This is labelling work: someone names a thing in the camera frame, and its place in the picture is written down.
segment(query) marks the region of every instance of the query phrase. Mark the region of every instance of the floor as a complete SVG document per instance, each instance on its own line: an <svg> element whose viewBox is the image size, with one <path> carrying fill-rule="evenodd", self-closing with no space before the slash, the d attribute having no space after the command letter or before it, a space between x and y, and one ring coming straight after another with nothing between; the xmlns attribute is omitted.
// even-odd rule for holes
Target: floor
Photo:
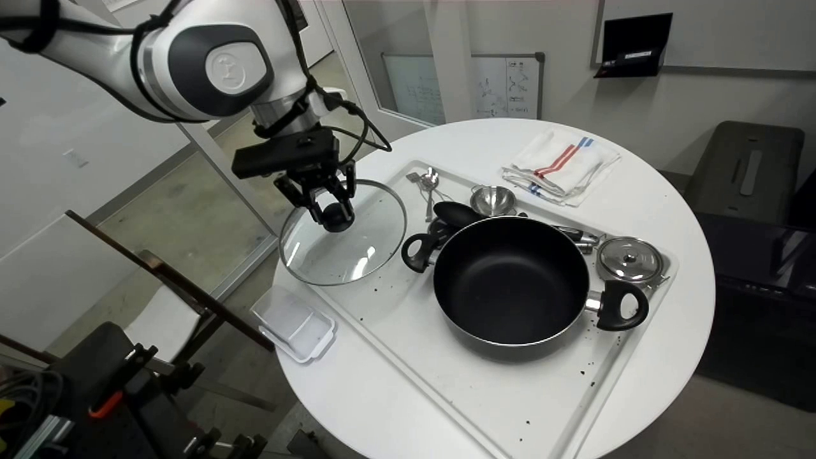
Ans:
<svg viewBox="0 0 816 459"><path fill-rule="evenodd" d="M325 58L315 72L322 85L346 87L334 57ZM332 116L327 122L343 125L354 120ZM251 127L248 118L234 120L216 131L216 141L225 150L234 150L256 141ZM267 181L251 185L265 213L284 222L289 206L280 195L276 195ZM184 155L140 195L102 214L100 227L132 251L151 248L207 288L216 288L267 234L197 153ZM256 298L271 285L271 278L274 261L262 262L227 305L244 317ZM151 282L136 278L132 285L125 288L125 302L122 293L107 298L107 306L102 302L98 317L84 320L84 329L112 317L127 321L151 296L146 285L151 285ZM70 350L84 329L76 327L58 348ZM280 375L279 361L230 327L221 327L197 361L204 362L207 373L204 381L182 398L182 407L200 427L220 428L225 440L234 440L238 435L267 436L271 451L279 451L279 456L297 432L315 432L329 456L358 456L322 432L298 407ZM816 419L775 400L694 378L682 398L649 432L610 456L804 459L816 456Z"/></svg>

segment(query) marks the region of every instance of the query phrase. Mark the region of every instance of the metal ladle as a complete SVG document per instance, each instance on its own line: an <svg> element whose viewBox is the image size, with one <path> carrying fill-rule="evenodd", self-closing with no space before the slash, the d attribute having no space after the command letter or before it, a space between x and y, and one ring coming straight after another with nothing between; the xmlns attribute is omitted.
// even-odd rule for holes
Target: metal ladle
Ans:
<svg viewBox="0 0 816 459"><path fill-rule="evenodd" d="M439 186L439 172L427 169L423 173L411 172L409 181L417 185L427 195L427 222L434 220L434 191Z"/></svg>

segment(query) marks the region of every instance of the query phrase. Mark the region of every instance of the white tabletop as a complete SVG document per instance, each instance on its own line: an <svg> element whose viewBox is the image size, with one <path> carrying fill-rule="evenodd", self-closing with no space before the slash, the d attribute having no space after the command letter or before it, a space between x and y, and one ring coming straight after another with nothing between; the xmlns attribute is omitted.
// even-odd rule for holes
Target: white tabletop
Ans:
<svg viewBox="0 0 816 459"><path fill-rule="evenodd" d="M478 185L503 185L499 166L540 134L591 135L533 120L455 122L401 138L394 153L359 162L358 173L382 178L427 162L462 172ZM692 381L715 321L715 266L697 218L655 169L604 138L591 138L599 148L618 150L621 162L594 178L581 206L521 200L590 227L599 224L668 248L682 270L651 325L632 331L624 348L627 366L580 456L603 456L651 427ZM276 285L309 292L284 266ZM311 417L364 456L484 456L462 427L439 414L434 400L343 321L337 342L322 361L302 367L280 352L279 358Z"/></svg>

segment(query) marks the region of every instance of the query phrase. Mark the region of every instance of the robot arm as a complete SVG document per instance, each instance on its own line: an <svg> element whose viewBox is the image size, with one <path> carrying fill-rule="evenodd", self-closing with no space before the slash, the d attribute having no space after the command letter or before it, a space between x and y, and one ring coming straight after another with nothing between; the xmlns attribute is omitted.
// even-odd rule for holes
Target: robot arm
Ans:
<svg viewBox="0 0 816 459"><path fill-rule="evenodd" d="M339 233L354 220L354 169L320 125L327 94L307 74L289 14L276 0L172 0L140 29L114 30L66 0L0 0L0 36L84 74L148 120L202 122L252 109L267 141L239 150L234 173L284 172L276 186L285 200ZM337 205L322 209L320 191Z"/></svg>
<svg viewBox="0 0 816 459"><path fill-rule="evenodd" d="M107 27L75 4L58 20ZM40 19L39 0L3 0L0 20ZM20 43L31 30L0 30ZM289 27L271 0L193 0L156 30L82 34L57 29L46 50L151 120L230 118L251 106L293 99L307 87Z"/></svg>

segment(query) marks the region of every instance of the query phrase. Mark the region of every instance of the pan lid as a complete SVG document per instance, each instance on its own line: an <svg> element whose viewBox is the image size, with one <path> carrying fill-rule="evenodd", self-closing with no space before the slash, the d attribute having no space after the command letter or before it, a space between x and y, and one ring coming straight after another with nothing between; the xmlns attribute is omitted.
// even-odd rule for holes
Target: pan lid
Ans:
<svg viewBox="0 0 816 459"><path fill-rule="evenodd" d="M353 200L354 222L345 233L327 233L298 206L284 227L284 266L315 285L345 285L381 270L406 238L406 206L385 185L359 178Z"/></svg>
<svg viewBox="0 0 816 459"><path fill-rule="evenodd" d="M618 282L627 282L635 285L651 285L660 282L665 270L664 255L635 238L610 238L599 248L599 268L608 270Z"/></svg>

